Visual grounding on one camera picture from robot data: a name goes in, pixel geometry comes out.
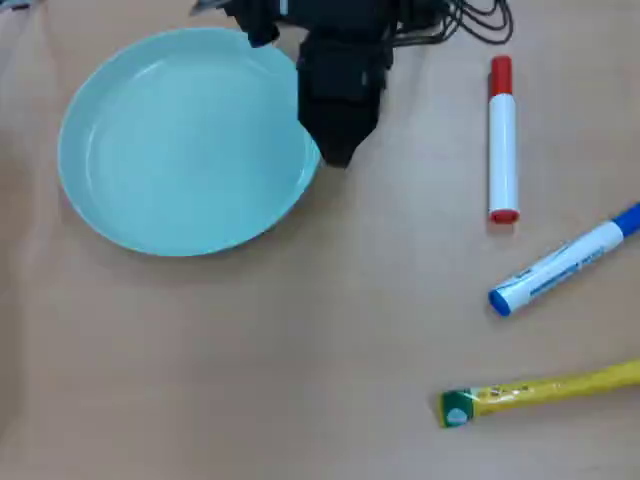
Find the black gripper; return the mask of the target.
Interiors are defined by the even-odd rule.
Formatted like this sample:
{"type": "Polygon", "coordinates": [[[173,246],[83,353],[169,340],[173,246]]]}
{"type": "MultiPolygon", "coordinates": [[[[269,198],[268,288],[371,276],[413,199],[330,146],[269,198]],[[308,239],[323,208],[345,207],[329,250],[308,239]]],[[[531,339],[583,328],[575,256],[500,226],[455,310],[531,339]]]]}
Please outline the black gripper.
{"type": "Polygon", "coordinates": [[[300,45],[298,116],[329,166],[347,168],[377,127],[393,33],[316,27],[300,45]]]}

